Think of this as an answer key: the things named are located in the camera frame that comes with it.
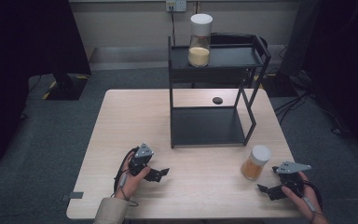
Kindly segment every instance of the person's arm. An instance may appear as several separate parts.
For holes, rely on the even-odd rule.
[[[124,185],[118,186],[114,198],[104,198],[98,208],[94,224],[121,224],[127,214],[129,208],[128,200],[138,189],[139,183],[150,172],[150,167],[146,166],[137,176],[133,176],[128,172],[129,161],[135,153],[132,152],[124,161],[122,170],[125,171],[118,183],[123,182]]]
[[[303,180],[308,181],[304,173],[299,172]],[[321,207],[319,206],[318,199],[316,198],[315,191],[310,186],[304,186],[304,197],[299,198],[289,188],[282,186],[282,191],[286,196],[297,206],[298,210],[310,221],[310,224],[328,224],[327,219],[324,217]],[[311,211],[310,205],[306,203],[304,198],[309,199],[311,206],[315,211]]]

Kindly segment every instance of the plastic container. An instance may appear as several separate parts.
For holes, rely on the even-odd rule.
[[[249,158],[241,167],[242,174],[249,179],[257,179],[263,171],[264,165],[271,158],[271,151],[266,146],[257,145],[252,149]]]

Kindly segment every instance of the white lid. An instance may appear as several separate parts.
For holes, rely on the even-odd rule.
[[[191,17],[191,33],[196,36],[208,36],[212,31],[212,16],[196,14]]]
[[[251,153],[251,160],[256,165],[264,165],[271,158],[271,150],[266,146],[254,146]]]

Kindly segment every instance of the black metal shelf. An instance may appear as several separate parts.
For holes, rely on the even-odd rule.
[[[172,148],[181,145],[246,145],[256,125],[252,103],[270,60],[260,37],[254,35],[250,43],[212,45],[210,61],[204,67],[194,67],[188,62],[187,46],[173,47],[170,38],[168,42]],[[243,89],[249,81],[245,71],[251,72],[253,78],[256,68],[261,68],[261,72],[248,101]],[[240,88],[234,105],[174,107],[173,83],[186,82],[238,82]],[[241,95],[252,122],[247,133],[243,131],[237,111]]]

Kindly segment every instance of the white wall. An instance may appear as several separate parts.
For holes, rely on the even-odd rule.
[[[194,2],[187,12],[174,13],[176,45],[187,45]],[[199,13],[213,17],[213,32],[260,35],[269,45],[289,42],[297,0],[202,1]],[[172,35],[165,1],[71,2],[78,30],[89,47],[161,47]]]

